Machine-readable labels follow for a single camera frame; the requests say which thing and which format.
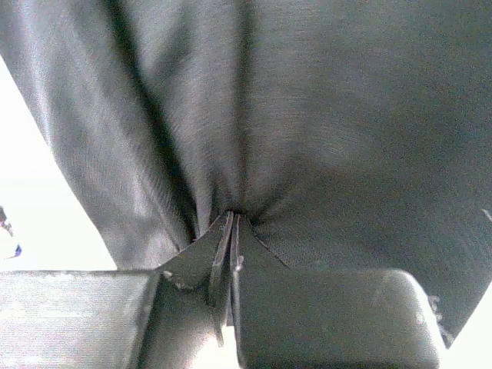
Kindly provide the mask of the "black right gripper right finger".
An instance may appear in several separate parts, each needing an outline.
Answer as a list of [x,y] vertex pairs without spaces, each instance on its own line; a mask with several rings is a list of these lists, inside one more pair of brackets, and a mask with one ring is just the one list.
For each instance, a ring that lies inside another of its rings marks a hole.
[[242,368],[438,368],[427,295],[395,269],[291,269],[235,215],[231,304]]

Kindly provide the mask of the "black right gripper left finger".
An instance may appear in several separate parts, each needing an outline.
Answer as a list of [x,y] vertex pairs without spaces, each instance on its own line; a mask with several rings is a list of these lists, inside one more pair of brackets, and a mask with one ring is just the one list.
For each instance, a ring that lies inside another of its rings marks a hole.
[[4,271],[3,368],[186,368],[222,345],[234,215],[159,268]]

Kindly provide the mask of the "black t shirt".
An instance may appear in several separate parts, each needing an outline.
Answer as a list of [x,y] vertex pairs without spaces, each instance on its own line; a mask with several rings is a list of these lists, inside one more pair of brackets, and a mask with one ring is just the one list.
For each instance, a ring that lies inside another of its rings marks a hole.
[[120,268],[243,214],[290,267],[491,280],[489,1],[3,1],[1,55]]

